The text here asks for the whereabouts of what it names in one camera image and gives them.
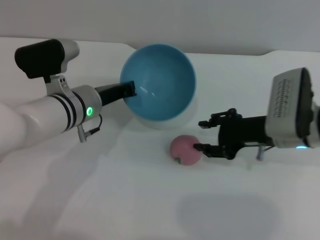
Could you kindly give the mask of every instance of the ventilation slots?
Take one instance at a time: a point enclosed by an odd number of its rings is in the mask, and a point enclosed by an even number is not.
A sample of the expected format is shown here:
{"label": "ventilation slots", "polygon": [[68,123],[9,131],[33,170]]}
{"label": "ventilation slots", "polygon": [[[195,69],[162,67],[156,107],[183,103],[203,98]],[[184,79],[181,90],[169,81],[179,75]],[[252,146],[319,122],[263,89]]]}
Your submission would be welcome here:
{"label": "ventilation slots", "polygon": [[274,104],[274,118],[282,118],[287,114],[287,104],[290,90],[290,80],[283,79],[278,83],[276,100]]}

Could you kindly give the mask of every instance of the white tabletop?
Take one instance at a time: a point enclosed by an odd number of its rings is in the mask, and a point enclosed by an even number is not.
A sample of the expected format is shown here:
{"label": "white tabletop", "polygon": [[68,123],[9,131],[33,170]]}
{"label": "white tabletop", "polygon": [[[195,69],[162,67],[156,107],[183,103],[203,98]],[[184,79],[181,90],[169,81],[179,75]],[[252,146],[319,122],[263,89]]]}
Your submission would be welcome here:
{"label": "white tabletop", "polygon": [[[0,38],[0,100],[11,106],[46,94],[27,79],[16,48],[40,39]],[[119,81],[134,49],[79,41],[68,65],[69,85]],[[171,160],[181,134],[217,143],[218,129],[198,121],[236,108],[265,115],[272,79],[308,67],[320,102],[320,53],[274,51],[263,56],[188,54],[197,75],[196,114],[174,130],[141,125],[122,100],[103,108],[101,131],[79,143],[75,129],[0,163],[1,240],[318,240],[320,150],[257,149],[234,160],[203,157],[192,166]],[[88,122],[89,128],[97,122]]]}

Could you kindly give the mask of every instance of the white wall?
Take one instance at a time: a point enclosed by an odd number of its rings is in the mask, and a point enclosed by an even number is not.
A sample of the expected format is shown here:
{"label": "white wall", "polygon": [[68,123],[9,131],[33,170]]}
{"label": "white wall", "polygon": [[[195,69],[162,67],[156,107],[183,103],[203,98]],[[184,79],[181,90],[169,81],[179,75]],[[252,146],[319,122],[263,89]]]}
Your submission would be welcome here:
{"label": "white wall", "polygon": [[3,0],[0,36],[167,42],[197,53],[319,51],[320,1]]}

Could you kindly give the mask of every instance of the green led light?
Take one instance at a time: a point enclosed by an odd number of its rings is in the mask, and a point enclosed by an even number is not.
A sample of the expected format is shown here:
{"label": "green led light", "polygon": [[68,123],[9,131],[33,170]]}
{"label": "green led light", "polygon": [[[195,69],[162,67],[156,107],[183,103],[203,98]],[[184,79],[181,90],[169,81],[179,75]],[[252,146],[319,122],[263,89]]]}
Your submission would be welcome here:
{"label": "green led light", "polygon": [[87,114],[88,116],[92,115],[93,112],[94,112],[94,110],[92,109],[92,107],[88,107],[88,108],[86,109],[86,114]]}

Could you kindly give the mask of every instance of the pink apple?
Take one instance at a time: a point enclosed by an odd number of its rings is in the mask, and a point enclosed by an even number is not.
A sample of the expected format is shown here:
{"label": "pink apple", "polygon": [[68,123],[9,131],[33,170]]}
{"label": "pink apple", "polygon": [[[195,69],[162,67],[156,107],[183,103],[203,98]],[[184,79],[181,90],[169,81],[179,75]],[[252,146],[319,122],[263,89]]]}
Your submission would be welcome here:
{"label": "pink apple", "polygon": [[182,165],[192,165],[198,162],[202,153],[194,149],[194,144],[200,143],[195,136],[177,136],[170,145],[171,157]]}

